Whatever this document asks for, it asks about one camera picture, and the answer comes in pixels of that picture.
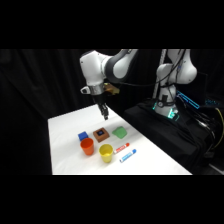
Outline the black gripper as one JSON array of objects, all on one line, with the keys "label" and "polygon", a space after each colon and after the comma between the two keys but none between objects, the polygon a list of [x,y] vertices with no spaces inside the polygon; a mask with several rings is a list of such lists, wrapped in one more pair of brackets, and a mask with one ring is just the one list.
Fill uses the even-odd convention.
[{"label": "black gripper", "polygon": [[100,94],[100,95],[93,95],[92,98],[94,103],[98,105],[101,115],[104,116],[105,120],[108,120],[109,111],[106,105],[106,96],[104,94]]}]

